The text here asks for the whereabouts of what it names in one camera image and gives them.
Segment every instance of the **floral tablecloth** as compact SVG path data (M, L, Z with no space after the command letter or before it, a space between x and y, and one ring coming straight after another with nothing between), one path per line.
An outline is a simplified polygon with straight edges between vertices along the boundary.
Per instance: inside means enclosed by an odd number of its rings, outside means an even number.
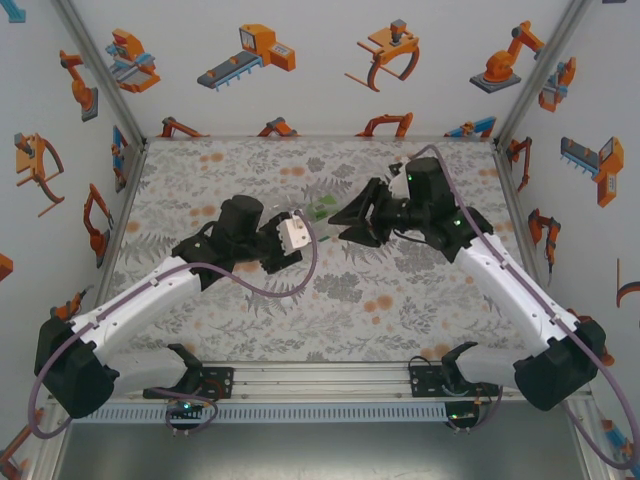
M217 218L234 194L251 195L276 212L305 207L331 194L346 203L388 165L423 143L236 139L154 141L126 225L109 298L170 254L181 239ZM437 142L468 205L494 225L520 261L492 146ZM297 284L305 260L267 276L255 263L236 273L266 289ZM222 279L174 307L123 351L180 342L209 361L401 361L440 358L467 340L518 348L518 335L471 277L430 248L392 236L380 249L338 241L320 243L315 278L294 302L257 296Z

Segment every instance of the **white wall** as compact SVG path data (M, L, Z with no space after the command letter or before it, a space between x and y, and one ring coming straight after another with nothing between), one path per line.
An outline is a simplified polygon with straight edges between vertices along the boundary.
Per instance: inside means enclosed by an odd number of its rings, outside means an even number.
M616 258L622 262L622 284L640 280L640 56L633 40L638 18L638 2L594 2L561 58L577 60L568 97L555 113L532 106L515 138L533 139L531 180L520 193L523 210L529 213L538 207L542 215L562 224L550 290L566 307L591 315L604 327L607 347L616 359L612 372L640 415L640 294L627 295L616 308ZM590 175L560 158L560 140L566 136L597 152L614 135L624 147L625 165L618 174L617 197L601 208ZM516 183L521 164L513 170ZM541 244L537 258L540 271L546 272L542 249ZM628 434L618 401L602 375L594 390L605 415Z
M2 401L0 446L26 423L27 398L34 381L33 367L38 331L49 318L49 309L63 305L73 295L94 284L83 302L92 307L102 270L95 266L82 210L94 183L116 221L125 191L114 189L111 137L115 116L99 96L98 117L80 119L80 106L71 92L71 76L60 66L59 50L77 53L50 2L19 1L26 9L24 24L9 24L0 11L0 253L11 258L14 271L0 282L0 364ZM96 82L83 66L78 71L88 86ZM39 133L57 150L64 173L49 186L65 200L38 218L48 204L34 182L16 182L13 135ZM44 157L48 174L53 160ZM92 219L101 230L106 219L95 208Z
M414 113L410 134L442 135L465 121L494 115L496 129L509 113L521 84L493 94L469 78L483 72L487 59L506 49L511 29L530 20L546 41L567 1L431 0L247 0L176 4L143 0L76 0L94 42L104 49L111 32L135 35L156 57L162 80L145 92L123 95L147 135L158 135L161 121L174 116L203 133L256 135L267 121L283 116L300 134L354 135L385 113ZM380 72L380 93L348 79L366 78L371 54L356 45L401 18L420 38L421 57L404 82ZM244 74L219 92L196 79L240 51L238 28L262 23L278 41L296 51L297 68L275 66ZM103 51L108 64L111 57ZM394 65L396 71L401 66ZM515 72L526 80L533 53L523 49ZM391 133L393 128L380 128Z

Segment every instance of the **patterned table surface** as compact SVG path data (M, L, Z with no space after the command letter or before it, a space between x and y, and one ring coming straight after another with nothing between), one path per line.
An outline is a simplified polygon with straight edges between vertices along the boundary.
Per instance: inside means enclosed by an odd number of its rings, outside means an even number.
M263 219L304 207L324 195L348 202L388 165L417 152L411 141L236 139L155 141L150 145L111 277L109 298L150 272L181 239L217 218L234 194L265 205ZM437 142L467 204L495 227L520 261L495 169L492 146ZM266 289L284 290L305 275L311 256L267 276L257 264L235 272ZM381 249L320 243L315 278L293 305L267 299L222 279L174 307L138 334L126 352L180 342L211 361L402 361L440 358L474 340L521 348L471 277L430 248L392 236Z

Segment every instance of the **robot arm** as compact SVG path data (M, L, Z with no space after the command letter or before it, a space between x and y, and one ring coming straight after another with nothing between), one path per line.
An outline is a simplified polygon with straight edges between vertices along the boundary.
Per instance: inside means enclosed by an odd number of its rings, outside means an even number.
M371 179L353 202L329 220L349 227L340 238L379 247L393 230L419 231L425 243L474 277L515 324L526 346L526 351L508 351L467 342L454 348L442 358L448 386L454 391L465 383L479 382L517 387L534 406L549 410L593 379L596 366L556 321L562 320L598 357L605 340L600 326L596 322L580 324L549 298L509 256L489 222L469 208L484 239L504 259L497 260L456 206L436 158L418 158L395 168L399 173L389 185ZM532 292L551 306L553 315L540 306Z
M259 260L271 274L302 260L299 249L311 239L303 222L283 212L258 229L262 211L263 205L248 196L226 200L217 222L180 242L138 283L69 322L54 316L42 325L36 375L63 343L84 332L44 377L44 385L72 418L94 412L114 392L173 387L175 392L193 393L199 387L202 365L181 345L158 352L114 354L161 313L223 277L189 264L212 264L230 272L238 262Z

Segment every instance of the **purple cable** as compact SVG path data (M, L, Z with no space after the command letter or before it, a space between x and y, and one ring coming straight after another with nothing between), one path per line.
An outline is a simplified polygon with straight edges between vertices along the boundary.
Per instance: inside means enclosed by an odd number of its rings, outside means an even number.
M165 395L167 397L173 397L173 398L178 398L181 400L196 400L198 402L203 402L206 404L211 405L215 412L211 414L211 417L209 417L208 419L206 419L204 422L202 422L200 425L198 425L197 427L194 428L190 428L189 430L185 430L185 436L188 435L193 435L194 433L198 433L202 430L204 430L205 428L207 428L209 425L211 425L211 422L213 422L217 417L218 417L218 413L220 412L220 409L218 408L218 405L216 405L214 403L213 400L210 400L208 398L205 397L200 397L196 394L186 394L186 393L176 393L176 392L171 392L169 390L165 390L164 388L150 388L149 390L151 390L152 392L155 392L159 395ZM171 410L167 410L167 413L164 416L164 424L173 431L173 434L176 434L176 428L171 424Z
M316 265L318 264L318 241L316 239L315 233L313 232L313 228L311 227L311 223L309 223L309 220L307 220L307 218L304 216L304 214L300 210L296 210L295 214L300 217L300 219L304 223L304 226L307 228L307 231L309 232L309 237L311 238L312 254L311 254L311 266L309 267L309 272L304 277L304 280L302 280L300 285L292 288L291 290L288 290L286 292L280 292L280 293L269 292L267 290L263 290L261 288L254 287L253 285L251 285L251 284L245 282L244 280L242 280L240 277L237 277L233 273L227 272L226 270L223 270L222 268L217 267L216 265L210 265L208 263L202 263L202 262L187 263L185 265L180 265L178 267L172 268L170 270L167 270L166 272L161 273L157 277L155 277L155 280L159 282L161 280L164 280L168 276L171 276L174 273L180 272L182 270L189 270L189 269L192 269L192 268L205 268L207 270L213 270L214 272L219 273L220 275L223 275L225 277L230 278L234 282L242 285L243 287L251 290L254 293L257 293L258 295L263 295L265 297L271 297L271 298L285 298L285 297L293 296L293 295L299 293L300 291L302 291L302 289L304 287L306 287L307 284L311 281L311 278L313 277L313 274L315 273L315 270L316 270ZM132 292L128 293L123 298L118 300L116 303L111 305L109 308L107 308L106 310L101 312L99 315L97 315L96 316L96 320L98 322L103 321L114 310L117 310L122 305L128 303L129 301L131 301L132 299L134 299L135 297L140 295L142 292L144 292L146 289L148 289L151 286L152 286L152 284L150 282L147 282L147 283L139 286L138 288L136 288L135 290L133 290ZM40 370L40 373L37 375L36 381L34 382L33 387L31 389L31 394L29 395L29 405L28 405L28 409L29 410L27 411L27 418L29 419L29 427L31 428L31 431L33 432L33 434L36 437L41 438L43 440L48 440L48 439L53 438L56 435L62 433L64 431L64 429L67 428L69 426L69 424L71 423L71 417L69 417L64 421L64 423L62 423L58 428L56 428L52 432L43 432L42 430L40 430L40 428L38 427L38 422L36 421L36 401L38 399L38 392L40 391L40 387L42 387L42 383L44 382L44 377L47 376L47 374L49 373L49 370L51 370L51 367L56 362L56 360L58 360L58 358L60 358L60 356L67 350L67 348L69 348L71 346L71 344L73 342L75 342L80 337L82 337L85 333L87 333L94 326L95 326L94 324L88 323L87 325L82 327L78 332L76 332L71 337L69 337L66 342L64 342L62 345L60 345L57 348L57 350L55 352L53 352L53 354L49 357L49 359L45 362L44 366ZM167 391L167 393L163 393L163 395L168 395L169 393L171 393L172 394L171 396L173 396L173 397L176 397L176 395L182 395L182 394L174 394L173 392L168 392L168 391ZM192 398L192 399L196 399L196 400L199 400L199 401L206 401L207 403L210 403L210 400L208 400L208 399L206 399L204 397L196 397L196 396L193 396L193 395L187 395L187 398ZM213 419L217 416L217 408L218 407L215 406L215 408L216 408L216 414L213 415L210 420L207 420L206 422L203 422L202 425L199 425L198 427L194 428L192 430L192 433L195 433L194 430L196 430L196 429L198 429L200 427L204 428L206 425L209 425L209 423L211 423L211 421L213 421Z
M478 236L478 238L480 238L482 243L484 243L484 245L489 249L489 251L493 254L493 256L500 263L502 263L504 261L504 257L491 244L491 242L489 242L489 240L487 240L487 238L484 236L484 234L480 230L480 227L478 227L478 224L475 222L475 220L473 219L473 217L469 213L469 210L467 209L466 205L464 204L464 201L462 200L462 196L460 195L460 192L458 192L458 189L455 187L455 185L453 183L451 175L449 174L449 170L447 169L447 166L445 164L444 158L442 157L442 154L440 153L440 150L438 150L438 147L436 147L435 145L427 145L426 147L421 149L418 153L416 153L415 155L413 155L410 158L412 160L414 158L418 158L420 155L422 155L427 150L433 150L433 152L436 154L436 157L438 157L438 162L440 163L440 166L442 167L442 173L444 174L445 178L447 179L447 183L449 184L449 188L451 189L451 193L453 193L453 196L455 197L456 202L458 203L458 206L460 207L460 210L462 211L462 214L467 219L467 222L469 222L469 225L471 225L471 228L473 229L475 234ZM540 304L540 306L544 309L544 311L547 313L547 315L549 315L551 318L554 319L554 322L556 322L556 324L560 327L560 329L578 346L578 348L580 348L580 350L582 350L582 352L587 357L589 357L589 359L596 365L598 370L600 370L602 372L604 377L607 379L607 382L609 382L609 385L611 385L611 388L613 389L613 392L616 394L616 397L618 397L618 400L620 401L620 404L622 405L622 409L624 410L624 413L627 416L627 420L629 421L629 426L631 427L631 437L633 439L633 444L634 445L640 445L640 443L639 443L640 442L640 426L638 425L638 420L636 419L636 416L633 413L633 408L631 407L631 404L629 403L629 400L627 399L627 397L625 396L624 392L622 391L622 387L620 386L618 381L614 378L614 376L611 374L609 369L604 366L604 364L600 361L600 359L596 356L596 354L593 353L589 349L589 347L587 347L584 344L584 342L582 340L580 340L580 338L578 338L578 336L575 333L573 333L571 331L571 329L569 327L567 327L565 325L565 323L559 317L558 318L554 318L556 316L556 313L553 311L551 306L547 305L547 302L544 300L544 298L542 298L538 294L538 292L529 284L529 282L527 282L522 277L522 275L520 275L508 263L506 265L506 269L525 288L525 290L527 290L527 292L538 302L538 304ZM607 465L610 465L611 467L617 468L619 470L628 470L628 469L634 467L638 463L638 460L640 460L640 448L634 448L633 449L633 453L631 454L631 457L626 462L619 463L619 462L615 462L614 460L611 460L600 449L600 447L596 444L596 442L589 436L589 434L587 433L586 429L582 426L582 423L580 422L580 420L578 420L578 418L575 416L575 414L573 412L571 412L571 410L569 409L569 406L566 403L566 401L562 403L562 407L565 409L565 411L567 412L567 415L569 416L569 418L571 419L571 421L575 425L576 429L578 429L580 434L584 437L584 439L589 444L589 446L593 449L595 454L598 455L598 457L600 457L600 459L603 462L605 462Z
M449 426L453 428L456 433L458 433L460 430L466 430L467 433L476 432L480 430L487 423L489 423L489 420L491 420L493 416L496 414L496 412L498 411L498 407L502 403L502 393L503 393L503 388L502 388L502 385L500 385L500 389L498 390L498 397L496 398L496 403L494 403L491 406L491 409L489 410L489 413L487 413L487 416L484 417L482 420L480 420L480 423L478 423L477 425L471 428L460 428L456 426L456 424L453 423L451 419L449 419L447 423L449 423Z

